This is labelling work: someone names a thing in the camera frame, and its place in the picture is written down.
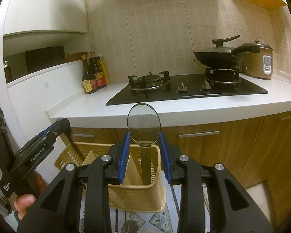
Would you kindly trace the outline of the left hand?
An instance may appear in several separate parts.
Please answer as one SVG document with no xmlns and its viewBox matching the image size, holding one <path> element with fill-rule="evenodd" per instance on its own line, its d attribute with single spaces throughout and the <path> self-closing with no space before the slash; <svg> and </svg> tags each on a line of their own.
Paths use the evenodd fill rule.
<svg viewBox="0 0 291 233">
<path fill-rule="evenodd" d="M 16 211 L 18 212 L 19 220 L 23 219 L 23 217 L 28 211 L 28 208 L 33 205 L 35 200 L 36 200 L 36 197 L 33 194 L 25 194 L 25 195 L 17 196 L 13 204 Z"/>
</svg>

